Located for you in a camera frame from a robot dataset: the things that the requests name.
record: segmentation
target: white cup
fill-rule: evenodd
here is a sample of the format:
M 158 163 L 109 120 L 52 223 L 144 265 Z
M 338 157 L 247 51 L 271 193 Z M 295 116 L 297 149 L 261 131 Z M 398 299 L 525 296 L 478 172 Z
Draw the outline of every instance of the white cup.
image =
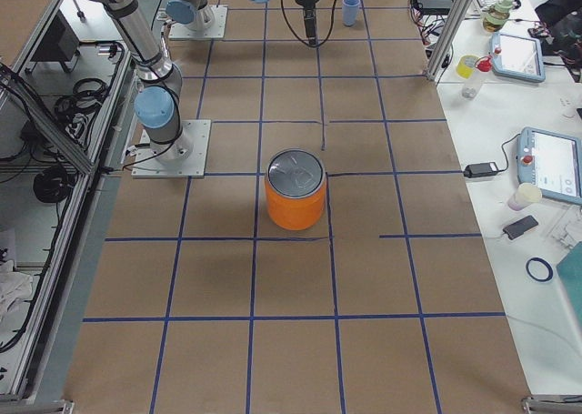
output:
M 521 211 L 532 203 L 537 203 L 542 199 L 542 190 L 534 184 L 521 184 L 517 191 L 507 201 L 507 205 L 514 211 Z

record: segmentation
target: canister lid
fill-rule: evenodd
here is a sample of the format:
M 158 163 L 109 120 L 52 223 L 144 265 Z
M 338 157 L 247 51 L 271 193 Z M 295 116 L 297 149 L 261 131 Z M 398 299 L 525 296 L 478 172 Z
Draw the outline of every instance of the canister lid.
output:
M 318 190 L 324 179 L 321 162 L 303 150 L 285 150 L 271 159 L 267 178 L 273 189 L 285 197 L 306 197 Z

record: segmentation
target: blue cup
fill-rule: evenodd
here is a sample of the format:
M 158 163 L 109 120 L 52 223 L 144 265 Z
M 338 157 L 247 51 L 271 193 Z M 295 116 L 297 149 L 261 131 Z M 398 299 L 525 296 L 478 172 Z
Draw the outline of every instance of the blue cup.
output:
M 344 0 L 342 2 L 342 20 L 348 27 L 356 22 L 357 11 L 360 9 L 360 0 Z

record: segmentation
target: white cloth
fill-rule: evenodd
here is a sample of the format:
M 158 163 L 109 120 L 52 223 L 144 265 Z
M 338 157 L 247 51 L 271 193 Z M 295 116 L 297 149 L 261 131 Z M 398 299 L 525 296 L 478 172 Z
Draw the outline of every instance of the white cloth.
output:
M 33 294 L 33 277 L 13 268 L 12 260 L 0 266 L 0 321 Z

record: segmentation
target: bottle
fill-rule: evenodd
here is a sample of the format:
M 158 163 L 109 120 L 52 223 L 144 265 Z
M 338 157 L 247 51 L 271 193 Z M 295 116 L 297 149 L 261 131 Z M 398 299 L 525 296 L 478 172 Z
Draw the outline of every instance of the bottle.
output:
M 514 0 L 498 0 L 491 5 L 483 16 L 483 27 L 488 32 L 497 32 L 503 27 L 509 18 L 509 11 L 513 7 Z
M 461 90 L 461 96 L 468 99 L 473 99 L 481 89 L 481 86 L 485 83 L 487 78 L 487 73 L 491 71 L 493 65 L 491 64 L 491 58 L 493 56 L 485 56 L 477 60 L 475 64 L 475 69 L 468 80 L 463 84 L 463 89 Z

